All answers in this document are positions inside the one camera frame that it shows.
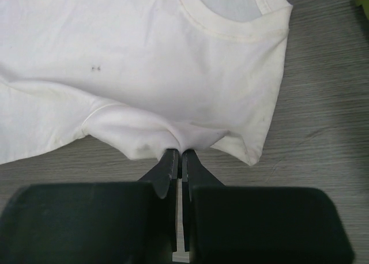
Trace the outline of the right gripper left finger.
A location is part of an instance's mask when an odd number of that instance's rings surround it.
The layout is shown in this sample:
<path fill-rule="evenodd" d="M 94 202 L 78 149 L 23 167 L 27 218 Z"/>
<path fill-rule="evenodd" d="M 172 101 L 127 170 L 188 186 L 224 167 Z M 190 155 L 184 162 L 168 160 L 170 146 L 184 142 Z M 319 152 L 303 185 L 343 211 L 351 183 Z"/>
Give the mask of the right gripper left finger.
<path fill-rule="evenodd" d="M 171 263 L 178 153 L 131 182 L 33 184 L 1 214 L 2 263 Z"/>

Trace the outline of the cream white t shirt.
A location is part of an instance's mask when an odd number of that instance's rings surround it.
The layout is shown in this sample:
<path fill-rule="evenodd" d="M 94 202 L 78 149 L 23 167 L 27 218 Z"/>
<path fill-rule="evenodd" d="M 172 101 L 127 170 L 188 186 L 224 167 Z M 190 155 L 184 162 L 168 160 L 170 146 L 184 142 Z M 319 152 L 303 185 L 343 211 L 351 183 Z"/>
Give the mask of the cream white t shirt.
<path fill-rule="evenodd" d="M 1 0 L 1 163 L 88 135 L 132 160 L 262 155 L 287 0 Z"/>

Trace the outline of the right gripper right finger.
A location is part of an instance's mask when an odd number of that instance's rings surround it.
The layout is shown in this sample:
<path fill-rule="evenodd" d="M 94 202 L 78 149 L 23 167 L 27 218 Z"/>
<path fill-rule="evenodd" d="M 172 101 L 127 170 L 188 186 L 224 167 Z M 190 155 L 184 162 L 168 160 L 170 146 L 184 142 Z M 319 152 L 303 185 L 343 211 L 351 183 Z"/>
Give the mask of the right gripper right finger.
<path fill-rule="evenodd" d="M 309 187 L 226 186 L 182 156 L 184 249 L 191 263 L 353 263 L 333 201 Z"/>

